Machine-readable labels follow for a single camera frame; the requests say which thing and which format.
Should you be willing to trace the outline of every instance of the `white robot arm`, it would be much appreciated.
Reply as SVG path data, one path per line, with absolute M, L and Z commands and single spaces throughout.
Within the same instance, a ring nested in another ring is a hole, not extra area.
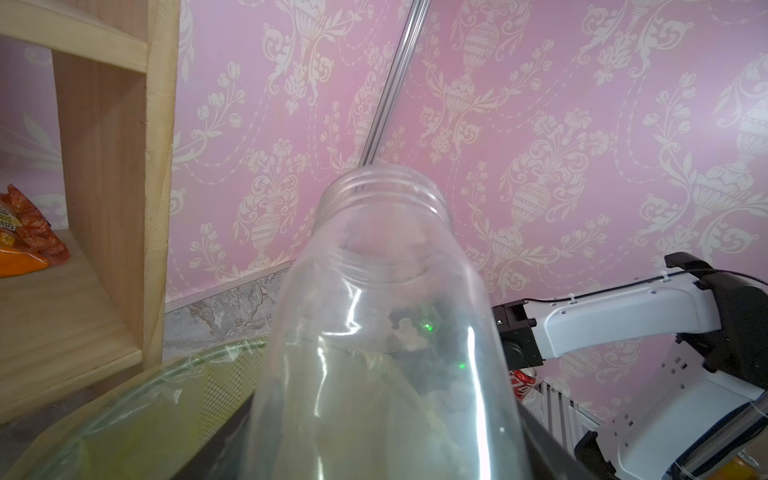
M 677 334 L 650 386 L 577 446 L 576 457 L 599 478 L 662 478 L 768 389 L 768 296 L 688 253 L 666 261 L 666 270 L 627 286 L 494 307 L 510 369 L 601 343 Z

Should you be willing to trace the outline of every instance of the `damask wallpaper pattern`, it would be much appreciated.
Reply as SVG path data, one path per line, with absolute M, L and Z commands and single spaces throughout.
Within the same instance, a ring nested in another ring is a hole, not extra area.
M 167 300 L 285 263 L 357 167 L 411 0 L 180 0 Z M 50 51 L 0 39 L 0 174 L 66 227 Z
M 441 187 L 495 303 L 675 251 L 766 276 L 768 9 L 749 0 L 433 2 L 378 161 Z M 672 339 L 545 363 L 609 419 Z
M 410 2 L 181 5 L 169 300 L 298 253 L 323 188 L 359 161 Z M 767 14 L 434 2 L 378 159 L 438 181 L 496 303 L 624 282 L 678 250 L 765 275 Z M 0 50 L 0 177 L 66 227 L 50 54 Z M 669 342 L 591 347 L 541 375 L 609 419 Z
M 0 190 L 13 183 L 67 228 L 51 51 L 0 37 Z

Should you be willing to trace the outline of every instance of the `red soda can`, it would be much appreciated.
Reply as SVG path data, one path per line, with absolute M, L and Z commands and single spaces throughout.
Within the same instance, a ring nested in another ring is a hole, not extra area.
M 518 400 L 523 400 L 523 397 L 538 384 L 536 376 L 536 369 L 533 367 L 509 371 L 509 381 Z

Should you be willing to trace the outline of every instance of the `orange snack bag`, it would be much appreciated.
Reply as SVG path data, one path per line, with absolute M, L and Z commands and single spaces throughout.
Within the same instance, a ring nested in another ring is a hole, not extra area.
M 41 270 L 69 257 L 40 210 L 8 185 L 8 193 L 0 194 L 0 277 Z

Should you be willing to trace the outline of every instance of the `clear plastic jar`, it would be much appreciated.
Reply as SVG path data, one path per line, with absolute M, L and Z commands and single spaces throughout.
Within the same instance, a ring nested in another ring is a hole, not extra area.
M 530 478 L 488 295 L 437 186 L 373 166 L 323 195 L 283 281 L 240 478 Z

